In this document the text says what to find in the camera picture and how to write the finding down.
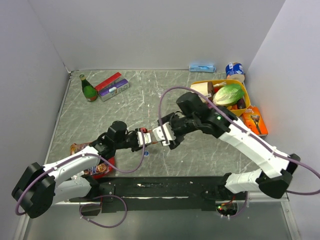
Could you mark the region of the purple silver box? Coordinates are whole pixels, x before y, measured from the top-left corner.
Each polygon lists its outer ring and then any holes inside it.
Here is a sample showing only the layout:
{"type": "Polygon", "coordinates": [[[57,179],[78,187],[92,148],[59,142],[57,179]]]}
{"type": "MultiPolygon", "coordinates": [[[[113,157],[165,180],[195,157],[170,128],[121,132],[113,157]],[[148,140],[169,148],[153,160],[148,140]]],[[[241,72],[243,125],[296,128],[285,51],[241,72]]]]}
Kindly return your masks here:
{"type": "Polygon", "coordinates": [[[98,92],[100,100],[105,102],[110,98],[122,93],[123,91],[129,89],[130,84],[126,79],[122,79],[115,84],[111,85],[110,87],[106,87],[98,92]]]}

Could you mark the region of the red flat box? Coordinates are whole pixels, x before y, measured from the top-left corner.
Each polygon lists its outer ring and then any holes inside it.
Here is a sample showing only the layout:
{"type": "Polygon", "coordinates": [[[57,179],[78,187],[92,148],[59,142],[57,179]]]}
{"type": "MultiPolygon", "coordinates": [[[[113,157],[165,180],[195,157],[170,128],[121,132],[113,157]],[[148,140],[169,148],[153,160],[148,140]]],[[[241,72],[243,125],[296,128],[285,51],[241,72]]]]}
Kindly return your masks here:
{"type": "Polygon", "coordinates": [[[101,83],[99,83],[97,86],[95,86],[95,90],[96,91],[102,91],[105,88],[108,88],[114,84],[116,84],[117,82],[123,80],[124,77],[120,72],[116,72],[115,74],[113,74],[112,76],[110,76],[109,78],[107,78],[106,80],[102,81],[101,83]]]}

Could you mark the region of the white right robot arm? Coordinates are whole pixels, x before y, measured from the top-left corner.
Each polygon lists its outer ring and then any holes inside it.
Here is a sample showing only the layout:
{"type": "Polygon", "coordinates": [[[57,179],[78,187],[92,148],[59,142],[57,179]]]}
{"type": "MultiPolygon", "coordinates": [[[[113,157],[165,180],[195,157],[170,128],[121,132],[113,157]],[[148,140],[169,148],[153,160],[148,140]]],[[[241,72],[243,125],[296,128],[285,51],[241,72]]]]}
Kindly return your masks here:
{"type": "Polygon", "coordinates": [[[152,132],[155,139],[170,149],[175,149],[184,136],[194,131],[214,136],[233,146],[259,169],[245,173],[227,173],[218,193],[223,199],[230,199],[240,192],[260,191],[265,195],[280,199],[287,191],[300,158],[288,155],[269,145],[225,107],[209,108],[196,93],[187,92],[176,101],[183,117],[171,113],[158,121],[158,127],[152,132]]]}

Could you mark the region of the green glass bottle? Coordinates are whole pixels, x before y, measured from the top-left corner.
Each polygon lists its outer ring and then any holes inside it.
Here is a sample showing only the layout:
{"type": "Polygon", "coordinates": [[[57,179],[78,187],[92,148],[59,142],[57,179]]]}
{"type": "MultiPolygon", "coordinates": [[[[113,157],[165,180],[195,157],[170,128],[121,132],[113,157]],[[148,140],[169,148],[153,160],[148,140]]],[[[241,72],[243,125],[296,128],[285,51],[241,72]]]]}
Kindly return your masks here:
{"type": "Polygon", "coordinates": [[[98,98],[98,92],[96,89],[89,83],[84,74],[79,76],[81,80],[81,87],[84,97],[89,102],[94,102],[98,98]]]}

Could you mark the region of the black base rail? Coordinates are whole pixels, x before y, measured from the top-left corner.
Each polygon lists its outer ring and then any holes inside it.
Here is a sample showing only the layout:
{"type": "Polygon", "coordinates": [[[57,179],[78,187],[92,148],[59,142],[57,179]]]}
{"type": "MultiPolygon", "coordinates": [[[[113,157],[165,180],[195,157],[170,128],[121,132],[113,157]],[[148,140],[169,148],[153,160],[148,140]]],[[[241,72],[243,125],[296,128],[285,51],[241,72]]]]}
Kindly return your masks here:
{"type": "Polygon", "coordinates": [[[232,193],[223,188],[223,176],[103,177],[93,193],[74,197],[70,202],[101,203],[103,213],[152,210],[215,211],[216,203],[243,201],[244,191],[232,193]]]}

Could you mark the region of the red snack bag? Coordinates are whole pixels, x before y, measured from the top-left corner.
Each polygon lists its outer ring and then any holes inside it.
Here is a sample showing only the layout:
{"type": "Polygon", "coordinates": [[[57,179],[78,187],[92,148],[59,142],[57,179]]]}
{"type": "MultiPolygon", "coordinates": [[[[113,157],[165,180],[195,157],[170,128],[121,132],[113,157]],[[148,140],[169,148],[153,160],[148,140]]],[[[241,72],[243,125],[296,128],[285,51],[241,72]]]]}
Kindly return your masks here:
{"type": "MultiPolygon", "coordinates": [[[[90,142],[85,142],[85,143],[80,143],[80,144],[73,143],[70,146],[70,155],[74,155],[74,154],[80,152],[81,150],[83,150],[85,147],[87,147],[89,145],[90,145],[90,142]]],[[[70,179],[76,180],[77,178],[79,178],[83,175],[90,175],[94,179],[100,179],[112,171],[113,171],[113,168],[111,166],[109,166],[107,163],[103,162],[97,166],[90,167],[88,169],[85,169],[85,170],[77,173],[76,175],[72,176],[70,179]]]]}

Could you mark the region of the beige paper roll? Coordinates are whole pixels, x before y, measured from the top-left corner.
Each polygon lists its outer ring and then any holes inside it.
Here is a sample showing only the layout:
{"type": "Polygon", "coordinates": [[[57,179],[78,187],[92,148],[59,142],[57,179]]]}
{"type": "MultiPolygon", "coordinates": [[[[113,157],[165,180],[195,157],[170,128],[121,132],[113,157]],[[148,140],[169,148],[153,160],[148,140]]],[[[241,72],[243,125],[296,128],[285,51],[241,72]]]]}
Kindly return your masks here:
{"type": "Polygon", "coordinates": [[[195,83],[190,88],[206,96],[210,101],[213,100],[214,85],[211,81],[195,83]]]}

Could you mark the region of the blue tissue pack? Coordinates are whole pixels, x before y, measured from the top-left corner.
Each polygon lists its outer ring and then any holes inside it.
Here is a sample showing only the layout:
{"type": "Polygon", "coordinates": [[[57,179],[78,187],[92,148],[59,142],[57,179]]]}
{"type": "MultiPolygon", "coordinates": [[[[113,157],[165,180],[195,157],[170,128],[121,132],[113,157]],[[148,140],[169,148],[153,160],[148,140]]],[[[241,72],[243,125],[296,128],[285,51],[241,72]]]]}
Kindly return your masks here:
{"type": "Polygon", "coordinates": [[[212,64],[190,64],[188,70],[197,73],[214,73],[216,67],[212,64]]]}

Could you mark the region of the orange tea bottle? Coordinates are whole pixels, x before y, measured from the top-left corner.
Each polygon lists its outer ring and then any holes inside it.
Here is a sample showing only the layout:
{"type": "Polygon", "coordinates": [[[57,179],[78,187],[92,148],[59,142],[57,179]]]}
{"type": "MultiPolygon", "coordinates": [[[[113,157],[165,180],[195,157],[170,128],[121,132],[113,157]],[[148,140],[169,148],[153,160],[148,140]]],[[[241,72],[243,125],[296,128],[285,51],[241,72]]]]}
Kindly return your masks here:
{"type": "Polygon", "coordinates": [[[158,140],[152,130],[148,130],[144,133],[144,142],[146,146],[158,143],[158,140]]]}

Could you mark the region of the orange razor package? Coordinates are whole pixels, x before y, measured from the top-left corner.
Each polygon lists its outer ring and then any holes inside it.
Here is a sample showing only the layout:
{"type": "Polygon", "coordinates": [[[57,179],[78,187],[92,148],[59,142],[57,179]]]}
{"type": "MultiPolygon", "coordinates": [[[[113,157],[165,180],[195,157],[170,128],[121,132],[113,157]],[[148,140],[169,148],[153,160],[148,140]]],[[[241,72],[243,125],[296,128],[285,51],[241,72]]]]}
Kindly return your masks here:
{"type": "Polygon", "coordinates": [[[264,123],[262,115],[256,106],[249,106],[242,114],[242,120],[246,127],[259,137],[268,135],[267,127],[264,123]]]}

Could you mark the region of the yellow plastic basket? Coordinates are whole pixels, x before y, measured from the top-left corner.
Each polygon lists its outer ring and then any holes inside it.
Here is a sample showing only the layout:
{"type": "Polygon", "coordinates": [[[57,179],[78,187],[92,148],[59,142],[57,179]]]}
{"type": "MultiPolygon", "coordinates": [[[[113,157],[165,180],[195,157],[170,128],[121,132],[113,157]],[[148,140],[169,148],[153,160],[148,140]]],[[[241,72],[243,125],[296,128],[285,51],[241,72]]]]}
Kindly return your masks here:
{"type": "Polygon", "coordinates": [[[242,87],[242,89],[245,92],[245,94],[242,98],[244,98],[244,100],[245,100],[246,108],[245,109],[237,109],[237,103],[235,103],[233,105],[229,105],[229,106],[224,106],[224,107],[227,107],[228,110],[230,110],[232,113],[234,113],[238,117],[240,115],[242,115],[245,112],[245,110],[251,105],[250,98],[249,98],[246,87],[244,86],[243,83],[241,83],[237,80],[233,80],[233,79],[203,80],[203,81],[196,81],[192,84],[198,84],[198,83],[204,83],[204,82],[212,82],[212,84],[213,84],[213,97],[219,89],[221,89],[222,87],[224,87],[226,85],[238,84],[242,87]]]}

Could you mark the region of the blue white can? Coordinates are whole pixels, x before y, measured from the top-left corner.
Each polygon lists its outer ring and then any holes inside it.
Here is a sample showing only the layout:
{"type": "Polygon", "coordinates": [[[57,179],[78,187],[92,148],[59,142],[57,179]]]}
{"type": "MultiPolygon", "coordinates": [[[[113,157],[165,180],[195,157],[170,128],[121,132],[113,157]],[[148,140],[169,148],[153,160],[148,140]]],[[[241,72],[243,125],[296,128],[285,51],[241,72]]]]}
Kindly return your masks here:
{"type": "Polygon", "coordinates": [[[225,67],[226,78],[231,80],[236,80],[243,83],[245,80],[245,72],[243,65],[239,62],[230,62],[225,67]]]}

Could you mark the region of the purple eggplant toy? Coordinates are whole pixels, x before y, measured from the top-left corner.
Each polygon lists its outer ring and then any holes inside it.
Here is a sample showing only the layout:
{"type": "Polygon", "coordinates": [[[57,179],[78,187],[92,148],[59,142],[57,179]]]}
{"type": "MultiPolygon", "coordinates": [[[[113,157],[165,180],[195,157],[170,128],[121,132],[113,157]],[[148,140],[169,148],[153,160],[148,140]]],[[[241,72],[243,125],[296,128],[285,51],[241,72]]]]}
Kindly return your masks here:
{"type": "Polygon", "coordinates": [[[245,109],[247,107],[245,99],[244,98],[239,99],[236,103],[236,106],[238,110],[245,109]]]}

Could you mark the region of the green cabbage toy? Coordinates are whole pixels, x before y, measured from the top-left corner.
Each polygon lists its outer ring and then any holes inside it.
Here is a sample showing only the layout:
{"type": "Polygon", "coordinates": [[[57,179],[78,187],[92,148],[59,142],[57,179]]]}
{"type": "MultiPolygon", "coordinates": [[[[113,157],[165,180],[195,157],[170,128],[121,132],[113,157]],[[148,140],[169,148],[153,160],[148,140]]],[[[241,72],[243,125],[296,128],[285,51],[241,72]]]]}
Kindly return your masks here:
{"type": "Polygon", "coordinates": [[[220,88],[213,96],[212,102],[217,106],[234,105],[245,95],[239,84],[228,84],[220,88]]]}

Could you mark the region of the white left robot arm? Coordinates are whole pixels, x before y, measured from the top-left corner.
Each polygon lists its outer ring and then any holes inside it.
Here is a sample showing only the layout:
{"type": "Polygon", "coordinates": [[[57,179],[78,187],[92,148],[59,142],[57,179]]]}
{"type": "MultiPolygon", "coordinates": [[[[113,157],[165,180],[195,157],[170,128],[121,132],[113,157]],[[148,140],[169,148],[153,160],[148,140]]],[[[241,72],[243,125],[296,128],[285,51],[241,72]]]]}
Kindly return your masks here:
{"type": "Polygon", "coordinates": [[[37,218],[54,203],[64,182],[77,173],[97,166],[115,156],[116,150],[144,149],[146,141],[140,128],[128,131],[123,121],[115,121],[83,150],[48,165],[30,164],[12,190],[16,200],[15,214],[37,218]]]}

